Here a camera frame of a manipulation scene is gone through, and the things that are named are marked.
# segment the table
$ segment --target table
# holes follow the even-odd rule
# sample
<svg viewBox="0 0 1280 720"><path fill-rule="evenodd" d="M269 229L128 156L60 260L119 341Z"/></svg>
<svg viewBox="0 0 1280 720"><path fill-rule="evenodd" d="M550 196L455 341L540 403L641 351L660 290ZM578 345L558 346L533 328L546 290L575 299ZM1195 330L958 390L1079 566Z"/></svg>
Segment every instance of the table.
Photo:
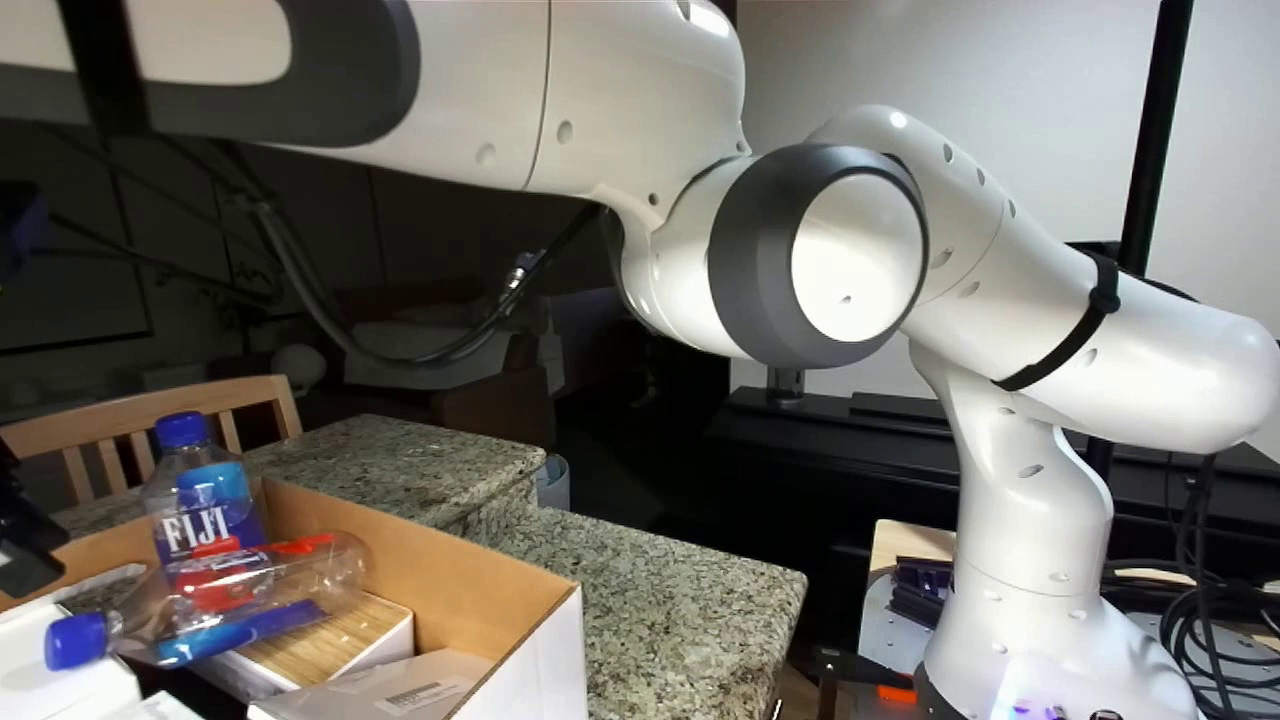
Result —
<svg viewBox="0 0 1280 720"><path fill-rule="evenodd" d="M578 578L597 720L765 716L805 577L537 509L540 460L533 445L389 416L353 416L243 455L258 481L320 487Z"/></svg>

